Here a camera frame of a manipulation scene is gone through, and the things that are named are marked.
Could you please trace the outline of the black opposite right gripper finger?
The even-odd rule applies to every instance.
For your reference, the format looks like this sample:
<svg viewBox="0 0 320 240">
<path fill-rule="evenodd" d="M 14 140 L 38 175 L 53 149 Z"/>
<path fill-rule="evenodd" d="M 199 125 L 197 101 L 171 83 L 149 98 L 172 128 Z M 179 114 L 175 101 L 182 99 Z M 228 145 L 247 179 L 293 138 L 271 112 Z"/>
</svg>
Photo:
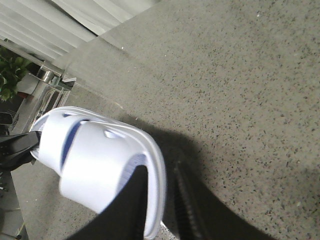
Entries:
<svg viewBox="0 0 320 240">
<path fill-rule="evenodd" d="M 40 144 L 41 132 L 30 131 L 0 137 L 0 166 L 20 167 L 34 160 L 31 151 Z"/>
</svg>

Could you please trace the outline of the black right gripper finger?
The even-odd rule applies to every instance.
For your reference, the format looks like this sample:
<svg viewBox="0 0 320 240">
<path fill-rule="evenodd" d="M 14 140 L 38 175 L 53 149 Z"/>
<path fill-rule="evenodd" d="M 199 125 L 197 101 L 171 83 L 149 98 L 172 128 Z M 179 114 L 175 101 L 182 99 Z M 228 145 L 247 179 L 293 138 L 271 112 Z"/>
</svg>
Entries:
<svg viewBox="0 0 320 240">
<path fill-rule="evenodd" d="M 127 184 L 91 222 L 69 240 L 142 240 L 148 203 L 148 170 L 135 168 Z"/>
<path fill-rule="evenodd" d="M 185 163 L 174 170 L 174 211 L 181 240 L 273 240 L 231 211 Z"/>
</svg>

